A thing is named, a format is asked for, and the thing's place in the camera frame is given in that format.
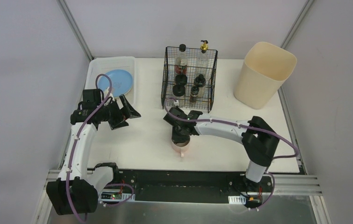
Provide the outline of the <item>black lid granule shaker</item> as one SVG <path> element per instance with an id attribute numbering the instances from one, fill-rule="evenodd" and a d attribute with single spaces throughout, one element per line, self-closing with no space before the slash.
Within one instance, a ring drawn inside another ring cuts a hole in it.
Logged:
<path id="1" fill-rule="evenodd" d="M 185 86 L 181 84 L 176 84 L 172 88 L 173 96 L 175 98 L 183 98 L 186 92 Z"/>

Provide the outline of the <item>black lid white shaker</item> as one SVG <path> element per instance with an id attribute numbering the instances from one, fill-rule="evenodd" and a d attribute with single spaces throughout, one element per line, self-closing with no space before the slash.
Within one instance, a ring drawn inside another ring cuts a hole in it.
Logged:
<path id="1" fill-rule="evenodd" d="M 206 78 L 203 74 L 199 74 L 195 79 L 194 79 L 194 85 L 202 88 L 206 85 Z"/>

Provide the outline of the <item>small dark pepper jar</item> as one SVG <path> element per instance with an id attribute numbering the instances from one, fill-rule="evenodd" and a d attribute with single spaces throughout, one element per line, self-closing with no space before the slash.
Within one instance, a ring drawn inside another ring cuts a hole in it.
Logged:
<path id="1" fill-rule="evenodd" d="M 200 89 L 197 86 L 192 86 L 190 91 L 190 102 L 195 103 L 197 101 Z"/>

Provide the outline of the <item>clear glass oil bottle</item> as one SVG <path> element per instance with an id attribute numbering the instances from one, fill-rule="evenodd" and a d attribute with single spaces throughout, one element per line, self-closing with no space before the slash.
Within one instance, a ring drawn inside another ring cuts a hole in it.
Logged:
<path id="1" fill-rule="evenodd" d="M 208 61 L 209 57 L 207 54 L 208 51 L 208 41 L 201 40 L 202 44 L 200 46 L 200 52 L 197 56 L 197 63 L 196 63 L 196 76 L 202 75 L 206 78 L 206 72 L 208 70 Z"/>

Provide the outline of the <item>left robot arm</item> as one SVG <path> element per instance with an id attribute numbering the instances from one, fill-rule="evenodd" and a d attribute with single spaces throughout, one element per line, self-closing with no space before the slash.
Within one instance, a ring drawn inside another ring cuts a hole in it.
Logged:
<path id="1" fill-rule="evenodd" d="M 114 162 L 99 163 L 88 174 L 91 145 L 101 123 L 108 123 L 115 130 L 128 126 L 128 119 L 140 116 L 123 94 L 114 98 L 101 89 L 83 90 L 83 99 L 70 116 L 71 133 L 64 163 L 56 180 L 46 186 L 58 215 L 93 213 L 107 184 L 122 185 Z"/>

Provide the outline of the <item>blue round plate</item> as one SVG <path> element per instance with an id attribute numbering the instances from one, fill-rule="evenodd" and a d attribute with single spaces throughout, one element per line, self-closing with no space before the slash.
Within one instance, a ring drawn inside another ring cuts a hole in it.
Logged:
<path id="1" fill-rule="evenodd" d="M 133 86 L 133 77 L 131 73 L 126 70 L 111 70 L 105 73 L 112 82 L 112 94 L 114 97 L 119 97 L 121 94 L 126 94 Z M 107 78 L 101 76 L 98 81 L 96 87 L 101 89 L 102 91 L 109 87 L 109 81 Z"/>

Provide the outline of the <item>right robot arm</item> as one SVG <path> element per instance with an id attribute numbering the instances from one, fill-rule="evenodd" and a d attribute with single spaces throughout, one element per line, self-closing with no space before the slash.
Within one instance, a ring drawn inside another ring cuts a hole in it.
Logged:
<path id="1" fill-rule="evenodd" d="M 249 158 L 245 178 L 254 183 L 262 180 L 280 141 L 274 130 L 258 116 L 250 120 L 230 120 L 195 110 L 185 114 L 179 107 L 171 107 L 163 119 L 176 132 L 177 143 L 191 135 L 209 135 L 242 144 Z"/>

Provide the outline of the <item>red label vinegar bottle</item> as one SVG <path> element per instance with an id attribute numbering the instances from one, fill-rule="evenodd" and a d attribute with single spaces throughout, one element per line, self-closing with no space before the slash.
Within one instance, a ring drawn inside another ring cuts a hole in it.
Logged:
<path id="1" fill-rule="evenodd" d="M 175 58 L 174 71 L 177 75 L 186 75 L 188 65 L 188 57 L 186 53 L 186 45 L 179 45 L 179 52 Z"/>

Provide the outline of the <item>black lid seasoning shaker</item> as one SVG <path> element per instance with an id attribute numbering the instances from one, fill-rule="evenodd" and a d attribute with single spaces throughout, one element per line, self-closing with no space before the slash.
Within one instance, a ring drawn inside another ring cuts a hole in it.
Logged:
<path id="1" fill-rule="evenodd" d="M 185 86 L 187 84 L 187 76 L 185 74 L 178 74 L 174 78 L 175 84 Z"/>

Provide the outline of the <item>pink mug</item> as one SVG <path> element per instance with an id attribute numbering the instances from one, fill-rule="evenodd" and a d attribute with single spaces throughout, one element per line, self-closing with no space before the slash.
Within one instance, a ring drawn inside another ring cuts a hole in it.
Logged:
<path id="1" fill-rule="evenodd" d="M 186 151 L 189 150 L 190 141 L 188 140 L 182 143 L 174 143 L 171 141 L 171 147 L 175 152 L 179 154 L 180 158 L 184 158 Z"/>

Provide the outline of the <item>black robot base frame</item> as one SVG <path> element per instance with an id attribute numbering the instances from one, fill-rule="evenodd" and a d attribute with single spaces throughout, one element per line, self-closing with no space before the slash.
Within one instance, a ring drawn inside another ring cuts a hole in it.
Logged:
<path id="1" fill-rule="evenodd" d="M 248 204 L 260 206 L 273 191 L 267 175 L 253 183 L 244 172 L 171 171 L 122 169 L 119 177 L 99 195 L 99 201 Z"/>

